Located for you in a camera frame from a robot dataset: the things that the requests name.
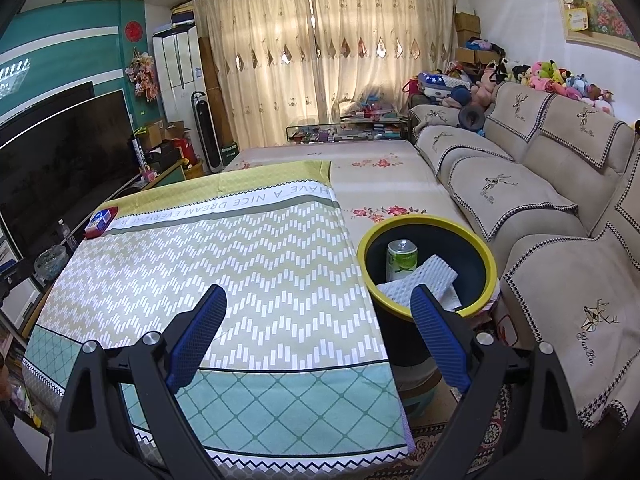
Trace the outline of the white foam sheet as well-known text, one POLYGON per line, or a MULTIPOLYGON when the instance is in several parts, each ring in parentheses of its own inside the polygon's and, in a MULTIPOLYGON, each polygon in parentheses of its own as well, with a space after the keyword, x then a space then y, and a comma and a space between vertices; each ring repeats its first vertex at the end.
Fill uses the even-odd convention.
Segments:
POLYGON ((462 308, 454 289, 457 272, 439 256, 431 256, 404 278, 378 285, 378 290, 401 307, 410 308, 413 289, 425 285, 447 311, 462 308))

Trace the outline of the white green label bottle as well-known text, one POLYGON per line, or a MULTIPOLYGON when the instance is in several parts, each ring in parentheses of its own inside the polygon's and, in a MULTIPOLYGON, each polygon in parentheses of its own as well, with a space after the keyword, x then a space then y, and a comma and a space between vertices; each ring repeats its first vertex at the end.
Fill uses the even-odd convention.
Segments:
POLYGON ((396 281, 418 267, 418 248, 411 240, 392 240, 387 245, 386 280, 396 281))

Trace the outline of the glass bowl on cabinet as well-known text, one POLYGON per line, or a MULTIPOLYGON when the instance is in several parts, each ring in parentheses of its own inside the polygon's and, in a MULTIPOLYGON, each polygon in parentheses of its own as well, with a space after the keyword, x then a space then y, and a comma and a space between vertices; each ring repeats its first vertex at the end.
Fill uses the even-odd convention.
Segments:
POLYGON ((69 258, 63 245, 53 245, 45 250, 34 262, 37 280, 43 285, 52 283, 65 268, 69 258))

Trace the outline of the yellow chevron table cloth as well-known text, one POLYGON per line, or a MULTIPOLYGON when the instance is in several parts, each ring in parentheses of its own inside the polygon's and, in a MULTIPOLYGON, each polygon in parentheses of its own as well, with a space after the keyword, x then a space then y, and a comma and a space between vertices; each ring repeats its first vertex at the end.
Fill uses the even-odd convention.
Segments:
POLYGON ((223 172, 103 205, 112 218, 54 281, 23 358, 58 412, 73 367, 136 363, 119 388, 143 458, 149 411, 180 410, 230 479, 350 479, 413 450, 323 159, 223 172))

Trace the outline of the clear water bottle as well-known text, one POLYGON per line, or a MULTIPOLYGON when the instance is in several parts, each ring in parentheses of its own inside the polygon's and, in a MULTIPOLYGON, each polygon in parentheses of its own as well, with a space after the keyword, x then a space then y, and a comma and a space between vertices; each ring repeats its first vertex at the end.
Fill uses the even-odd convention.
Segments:
POLYGON ((74 234, 70 227, 65 223, 63 219, 58 220, 58 228, 62 235, 62 242, 68 247, 73 254, 76 252, 78 244, 75 240, 74 234))

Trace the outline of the red tissue box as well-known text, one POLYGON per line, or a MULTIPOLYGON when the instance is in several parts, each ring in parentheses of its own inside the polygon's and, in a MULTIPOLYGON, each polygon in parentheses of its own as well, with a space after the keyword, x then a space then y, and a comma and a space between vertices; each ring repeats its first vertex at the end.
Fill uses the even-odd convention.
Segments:
POLYGON ((92 240, 104 234, 117 217, 117 213, 117 207, 108 207, 97 211, 85 227, 85 239, 92 240))

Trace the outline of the beige sectional sofa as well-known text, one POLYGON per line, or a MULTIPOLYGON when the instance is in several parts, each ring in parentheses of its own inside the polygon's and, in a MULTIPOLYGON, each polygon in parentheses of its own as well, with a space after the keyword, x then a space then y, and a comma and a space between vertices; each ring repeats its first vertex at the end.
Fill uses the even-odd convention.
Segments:
POLYGON ((416 148, 496 259, 501 338, 558 352, 580 422, 639 405, 639 139, 582 101, 506 82, 482 132, 419 105, 416 148))

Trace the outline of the large black television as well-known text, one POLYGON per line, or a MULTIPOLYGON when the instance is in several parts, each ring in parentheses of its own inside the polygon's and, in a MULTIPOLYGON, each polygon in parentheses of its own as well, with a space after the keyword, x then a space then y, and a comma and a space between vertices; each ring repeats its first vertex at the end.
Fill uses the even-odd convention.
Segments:
POLYGON ((51 96, 1 125, 1 220, 24 258, 58 244, 58 222, 79 232, 139 164, 125 93, 51 96))

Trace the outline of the red fire extinguisher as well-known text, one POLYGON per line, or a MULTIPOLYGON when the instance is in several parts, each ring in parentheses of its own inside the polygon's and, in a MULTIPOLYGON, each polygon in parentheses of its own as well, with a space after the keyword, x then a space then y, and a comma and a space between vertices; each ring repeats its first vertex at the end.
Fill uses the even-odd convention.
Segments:
POLYGON ((191 142, 185 138, 175 138, 171 140, 174 148, 181 151, 182 157, 185 158, 190 165, 195 166, 198 163, 198 156, 194 152, 191 142))

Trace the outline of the black tower fan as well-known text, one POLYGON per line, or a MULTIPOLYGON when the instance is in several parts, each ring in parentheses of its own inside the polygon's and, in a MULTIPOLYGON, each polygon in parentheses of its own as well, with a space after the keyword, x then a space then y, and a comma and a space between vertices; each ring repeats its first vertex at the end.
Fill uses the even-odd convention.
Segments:
POLYGON ((211 172, 221 172, 224 169, 224 163, 206 94, 201 91, 193 92, 191 103, 207 166, 211 172))

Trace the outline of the pile of plush toys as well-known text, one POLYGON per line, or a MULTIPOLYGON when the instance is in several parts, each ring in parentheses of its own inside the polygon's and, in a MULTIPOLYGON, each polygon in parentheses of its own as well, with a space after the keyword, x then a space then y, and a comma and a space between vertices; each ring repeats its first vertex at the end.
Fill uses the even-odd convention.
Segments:
POLYGON ((593 84, 584 74, 573 73, 552 60, 536 62, 534 65, 513 64, 505 58, 491 60, 482 66, 477 81, 472 81, 461 64, 451 63, 444 74, 420 73, 410 80, 409 91, 424 96, 431 104, 459 110, 476 104, 487 110, 497 99, 498 87, 504 82, 582 101, 587 106, 615 115, 611 91, 593 84))

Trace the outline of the artificial flower decoration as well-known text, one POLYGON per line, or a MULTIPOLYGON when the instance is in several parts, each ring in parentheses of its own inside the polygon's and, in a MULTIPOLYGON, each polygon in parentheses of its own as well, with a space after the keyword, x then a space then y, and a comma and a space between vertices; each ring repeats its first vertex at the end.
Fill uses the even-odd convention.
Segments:
POLYGON ((137 98, 145 98, 146 102, 153 102, 157 99, 158 85, 152 55, 134 48, 125 74, 134 86, 134 95, 137 98))

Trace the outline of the cardboard boxes stack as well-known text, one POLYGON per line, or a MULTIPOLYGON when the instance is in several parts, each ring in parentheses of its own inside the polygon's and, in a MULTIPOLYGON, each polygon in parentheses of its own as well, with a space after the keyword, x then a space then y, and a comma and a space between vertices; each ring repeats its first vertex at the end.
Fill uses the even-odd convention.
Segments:
POLYGON ((502 49, 482 37, 482 26, 477 15, 457 12, 454 14, 454 28, 457 33, 454 58, 458 62, 487 65, 500 60, 502 49))

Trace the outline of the framed flower picture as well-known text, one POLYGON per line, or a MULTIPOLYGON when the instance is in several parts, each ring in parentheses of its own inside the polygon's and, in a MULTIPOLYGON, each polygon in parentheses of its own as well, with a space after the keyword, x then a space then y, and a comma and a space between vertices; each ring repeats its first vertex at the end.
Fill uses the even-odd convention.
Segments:
POLYGON ((639 46, 612 0, 559 0, 564 38, 639 58, 639 46))

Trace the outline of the beige embroidered curtain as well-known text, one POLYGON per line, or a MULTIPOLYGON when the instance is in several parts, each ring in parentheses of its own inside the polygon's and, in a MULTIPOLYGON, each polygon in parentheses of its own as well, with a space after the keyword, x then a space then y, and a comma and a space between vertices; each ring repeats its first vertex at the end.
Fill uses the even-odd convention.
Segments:
POLYGON ((300 122, 336 122, 347 107, 445 67, 457 0, 192 0, 239 148, 286 141, 300 122))

